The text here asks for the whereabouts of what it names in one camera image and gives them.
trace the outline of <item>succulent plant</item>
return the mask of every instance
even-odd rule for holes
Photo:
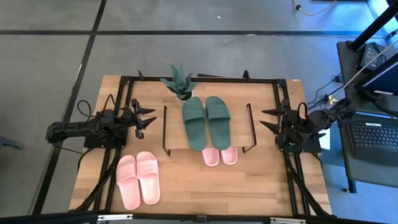
[[[172,82],[169,82],[164,78],[161,78],[160,80],[162,81],[162,83],[166,84],[167,88],[171,92],[177,94],[177,97],[180,100],[189,99],[192,96],[192,90],[197,85],[197,83],[191,82],[192,73],[185,77],[182,65],[180,65],[179,68],[176,68],[174,65],[172,65],[172,75]]]

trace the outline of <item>gray carpet floor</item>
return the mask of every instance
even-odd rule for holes
[[[2,0],[0,30],[91,30],[100,2]],[[300,1],[308,12],[319,11],[329,3]],[[373,20],[363,2],[338,2],[323,14],[306,17],[288,0],[109,0],[99,30],[362,31]],[[240,77],[249,70],[252,77],[301,79],[306,99],[311,101],[316,90],[340,72],[336,43],[353,39],[297,35],[97,36],[78,100],[95,105],[103,75],[137,75],[138,69],[147,76],[170,75],[170,64],[181,63],[193,74]],[[371,41],[386,44],[379,36]],[[51,150],[44,134],[65,111],[87,42],[87,35],[0,35],[0,136],[24,144],[22,150],[0,150],[0,217],[31,211]],[[332,83],[319,95],[339,86]],[[83,118],[75,109],[71,121]],[[64,146],[81,150],[82,142],[71,139]],[[68,210],[77,161],[78,155],[61,152],[44,213]],[[347,194],[341,191],[347,187],[344,167],[324,165],[323,171],[335,215],[398,223],[398,189],[358,183],[358,194]]]

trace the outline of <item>slide sandal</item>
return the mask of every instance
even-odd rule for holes
[[[199,98],[189,98],[182,107],[182,119],[187,133],[188,143],[194,151],[206,148],[206,117]]]
[[[218,150],[226,150],[231,146],[231,131],[229,110],[224,101],[217,96],[211,96],[206,100],[206,116],[214,147]]]
[[[202,151],[203,160],[207,166],[215,166],[220,161],[220,155],[218,154],[218,150],[215,148],[206,148]]]
[[[120,188],[126,210],[134,210],[140,205],[136,160],[132,155],[123,156],[116,168],[116,183]]]
[[[147,205],[156,204],[160,199],[159,167],[152,153],[140,152],[137,155],[137,177],[144,202]]]
[[[229,147],[227,150],[222,150],[221,158],[225,165],[235,164],[238,161],[238,149],[236,147]]]

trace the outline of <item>laptop keyboard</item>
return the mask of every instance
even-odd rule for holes
[[[398,151],[398,129],[365,125],[348,125],[355,147]]]

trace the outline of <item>wooden tabletop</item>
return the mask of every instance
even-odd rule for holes
[[[116,96],[120,76],[105,75],[97,99],[95,111],[102,110],[109,94]],[[290,104],[296,108],[305,101],[300,80],[287,80]],[[144,131],[145,139],[134,137],[129,130],[122,156],[136,156],[141,151],[153,153],[159,162],[160,201],[155,205],[141,206],[137,213],[204,214],[204,215],[278,215],[291,216],[289,188],[283,155],[275,145],[275,136],[260,120],[277,123],[276,117],[261,113],[275,108],[273,87],[263,83],[199,83],[194,95],[204,103],[209,96],[218,96],[227,104],[231,113],[231,138],[235,146],[250,146],[251,131],[246,105],[251,104],[256,130],[257,146],[243,154],[238,150],[238,161],[227,166],[220,161],[215,167],[207,167],[201,152],[187,146],[181,119],[181,107],[175,95],[161,82],[134,82],[132,98],[145,108],[156,109],[143,116],[157,119]],[[166,146],[162,149],[164,106],[167,106]],[[98,182],[104,149],[89,152],[81,162],[73,191],[70,208],[76,208]],[[317,202],[331,213],[329,199],[319,161],[311,154],[301,156],[305,183]],[[108,186],[104,188],[101,208],[104,208]],[[296,186],[299,211],[302,211],[300,191]],[[118,186],[114,188],[112,212],[128,212],[124,209]]]

